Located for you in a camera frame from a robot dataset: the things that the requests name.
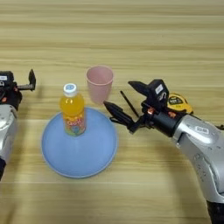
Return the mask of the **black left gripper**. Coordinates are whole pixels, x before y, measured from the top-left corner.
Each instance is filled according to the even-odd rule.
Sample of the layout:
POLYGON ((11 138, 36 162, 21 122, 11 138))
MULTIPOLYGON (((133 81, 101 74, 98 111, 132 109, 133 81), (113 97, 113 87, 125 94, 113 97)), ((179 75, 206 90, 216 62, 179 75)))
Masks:
POLYGON ((19 104, 22 101, 22 94, 20 91, 31 90, 36 88, 36 76, 33 70, 29 72, 29 83, 17 86, 12 84, 11 86, 0 85, 0 105, 9 104, 18 110, 19 104))

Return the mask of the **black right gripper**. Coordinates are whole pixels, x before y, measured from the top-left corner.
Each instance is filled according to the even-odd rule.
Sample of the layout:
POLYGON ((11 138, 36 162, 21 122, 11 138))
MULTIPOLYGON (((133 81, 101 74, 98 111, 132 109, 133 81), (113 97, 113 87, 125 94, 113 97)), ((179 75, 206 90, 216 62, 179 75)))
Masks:
MULTIPOLYGON (((141 95, 148 96, 150 91, 148 86, 141 81, 129 81, 129 84, 141 95)), ((156 129, 168 137, 173 137, 174 132, 182 118, 178 112, 162 109, 156 111, 152 106, 142 102, 143 114, 134 122, 132 117, 123 112, 123 109, 116 104, 105 101, 104 106, 111 114, 110 120, 127 127, 131 133, 135 133, 140 128, 156 129)))

